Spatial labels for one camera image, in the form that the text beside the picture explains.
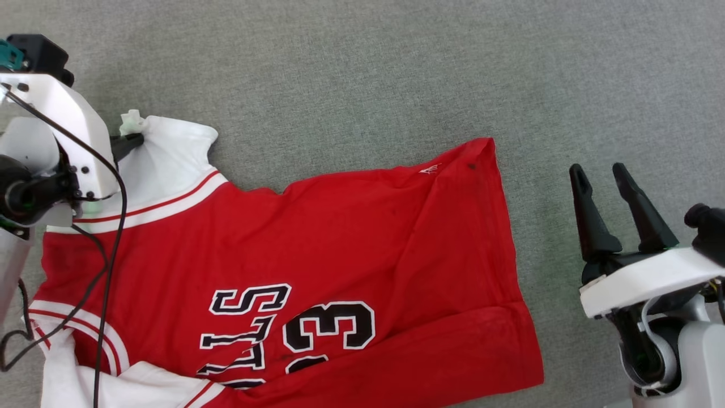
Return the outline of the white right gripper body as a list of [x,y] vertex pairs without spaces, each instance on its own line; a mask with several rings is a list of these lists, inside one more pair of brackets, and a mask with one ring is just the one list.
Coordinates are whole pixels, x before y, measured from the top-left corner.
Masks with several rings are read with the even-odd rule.
[[725,276],[718,265],[692,247],[674,248],[598,277],[580,289],[588,318]]

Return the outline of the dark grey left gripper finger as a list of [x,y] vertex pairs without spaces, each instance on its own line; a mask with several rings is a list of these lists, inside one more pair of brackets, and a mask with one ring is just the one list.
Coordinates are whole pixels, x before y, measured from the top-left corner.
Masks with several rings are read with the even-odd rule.
[[115,163],[127,157],[132,150],[142,146],[144,136],[141,133],[132,133],[125,136],[115,136],[110,138],[112,156]]

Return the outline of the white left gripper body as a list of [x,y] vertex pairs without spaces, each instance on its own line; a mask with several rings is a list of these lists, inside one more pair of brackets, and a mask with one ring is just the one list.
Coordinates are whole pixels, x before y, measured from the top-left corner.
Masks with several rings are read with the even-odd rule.
[[106,124],[80,93],[71,90],[57,78],[44,73],[0,73],[0,93],[3,84],[24,103],[28,103],[70,136],[85,143],[82,147],[53,129],[53,135],[75,166],[80,190],[93,193],[95,199],[106,199],[119,193],[120,186],[112,171],[96,158],[90,149],[114,167],[110,137]]

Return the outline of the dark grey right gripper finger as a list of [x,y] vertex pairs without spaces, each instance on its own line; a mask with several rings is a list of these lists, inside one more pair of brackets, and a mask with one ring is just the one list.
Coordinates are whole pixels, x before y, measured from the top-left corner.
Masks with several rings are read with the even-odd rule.
[[613,176],[627,202],[639,235],[638,251],[655,253],[678,246],[679,240],[623,163],[614,163]]
[[611,235],[593,199],[590,179],[580,164],[569,168],[573,207],[577,220],[578,239],[585,262],[600,261],[623,247],[618,238]]

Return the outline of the red and white basketball jersey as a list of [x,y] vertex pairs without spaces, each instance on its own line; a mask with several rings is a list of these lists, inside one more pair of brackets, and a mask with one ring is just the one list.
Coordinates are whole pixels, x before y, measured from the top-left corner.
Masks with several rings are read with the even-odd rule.
[[544,382],[490,138],[243,191],[218,133],[122,116],[99,408],[440,408]]

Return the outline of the grey fabric sofa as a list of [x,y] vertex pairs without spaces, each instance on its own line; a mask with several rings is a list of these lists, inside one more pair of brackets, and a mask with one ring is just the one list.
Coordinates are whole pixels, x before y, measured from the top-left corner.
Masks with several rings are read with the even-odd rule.
[[61,46],[112,132],[129,109],[217,129],[244,189],[494,138],[545,382],[462,408],[628,397],[616,331],[578,300],[572,164],[627,250],[615,162],[684,245],[690,207],[725,207],[725,0],[0,0],[12,33]]

